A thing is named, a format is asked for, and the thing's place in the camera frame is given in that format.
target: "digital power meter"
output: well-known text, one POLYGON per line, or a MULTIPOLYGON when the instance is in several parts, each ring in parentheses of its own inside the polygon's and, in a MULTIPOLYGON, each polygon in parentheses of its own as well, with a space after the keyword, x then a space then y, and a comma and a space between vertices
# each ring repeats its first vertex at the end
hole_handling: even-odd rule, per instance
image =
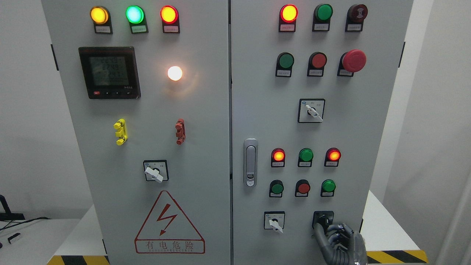
POLYGON ((141 96, 134 47, 80 47, 79 54, 90 99, 141 96))

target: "robotic hand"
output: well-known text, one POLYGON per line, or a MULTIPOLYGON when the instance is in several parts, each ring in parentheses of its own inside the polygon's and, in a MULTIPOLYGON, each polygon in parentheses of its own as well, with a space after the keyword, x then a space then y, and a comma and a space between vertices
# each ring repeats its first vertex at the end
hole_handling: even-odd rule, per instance
POLYGON ((314 225, 314 236, 327 265, 366 265, 366 248, 360 233, 346 224, 332 224, 326 233, 335 231, 329 238, 321 224, 314 225))

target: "green push button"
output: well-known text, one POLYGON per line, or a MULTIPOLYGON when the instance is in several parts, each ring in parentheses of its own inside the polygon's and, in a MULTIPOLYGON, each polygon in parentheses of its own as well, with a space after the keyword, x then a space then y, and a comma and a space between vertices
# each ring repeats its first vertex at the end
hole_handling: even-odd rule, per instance
POLYGON ((279 63, 283 68, 290 68, 294 64, 294 58, 291 54, 285 53, 280 57, 279 63))
POLYGON ((335 182, 333 180, 326 180, 322 183, 322 189, 325 192, 332 192, 335 190, 335 182))
POLYGON ((275 184, 271 187, 271 192, 274 194, 280 194, 283 192, 283 185, 275 184))
POLYGON ((332 17, 333 9, 331 5, 323 4, 317 7, 316 18, 320 21, 329 20, 332 17))
POLYGON ((312 150, 309 148, 304 148, 299 152, 299 158, 301 158, 302 161, 304 162, 309 162, 312 160, 314 157, 314 154, 312 153, 312 150))

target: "white light bulb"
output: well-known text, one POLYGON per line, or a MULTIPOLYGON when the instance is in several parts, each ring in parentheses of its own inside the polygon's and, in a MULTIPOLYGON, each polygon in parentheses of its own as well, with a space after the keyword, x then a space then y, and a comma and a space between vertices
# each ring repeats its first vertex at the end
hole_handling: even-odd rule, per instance
POLYGON ((172 66, 167 71, 167 75, 169 76, 171 80, 178 81, 182 77, 183 71, 178 66, 172 66))

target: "electric shock warning triangle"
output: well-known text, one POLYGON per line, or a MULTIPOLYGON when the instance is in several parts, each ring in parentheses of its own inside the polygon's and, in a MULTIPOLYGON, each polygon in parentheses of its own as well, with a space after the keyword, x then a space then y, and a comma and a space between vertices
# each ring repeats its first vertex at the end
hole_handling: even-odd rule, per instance
POLYGON ((176 200, 160 192, 134 240, 137 253, 204 254, 205 242, 176 200))

